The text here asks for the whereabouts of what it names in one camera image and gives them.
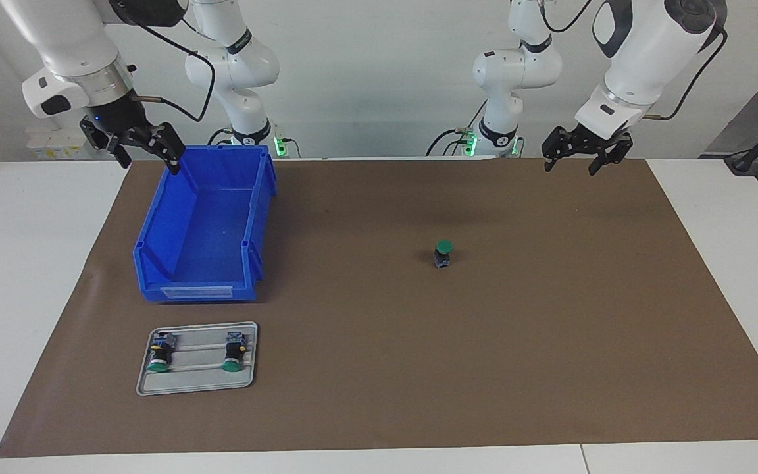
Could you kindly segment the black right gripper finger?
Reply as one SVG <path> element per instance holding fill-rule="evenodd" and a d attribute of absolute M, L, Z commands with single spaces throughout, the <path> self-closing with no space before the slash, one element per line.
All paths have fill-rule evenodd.
<path fill-rule="evenodd" d="M 121 144 L 139 148 L 156 156 L 164 162 L 169 174 L 180 174 L 180 160 L 186 152 L 186 145 L 171 123 L 129 128 L 122 133 Z"/>
<path fill-rule="evenodd" d="M 90 120 L 90 116 L 82 117 L 80 129 L 93 149 L 111 155 L 123 169 L 130 167 L 132 158 L 121 144 L 120 136 L 100 130 L 96 123 Z"/>

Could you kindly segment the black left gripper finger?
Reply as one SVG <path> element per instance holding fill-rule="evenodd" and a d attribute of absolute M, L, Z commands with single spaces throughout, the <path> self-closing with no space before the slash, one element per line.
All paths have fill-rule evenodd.
<path fill-rule="evenodd" d="M 596 175 L 605 165 L 620 164 L 632 146 L 634 146 L 632 138 L 621 138 L 610 150 L 602 149 L 590 163 L 589 174 Z"/>
<path fill-rule="evenodd" d="M 544 158 L 544 169 L 547 173 L 553 170 L 557 161 L 574 155 L 573 138 L 574 132 L 568 131 L 565 127 L 557 126 L 543 141 L 542 156 Z"/>

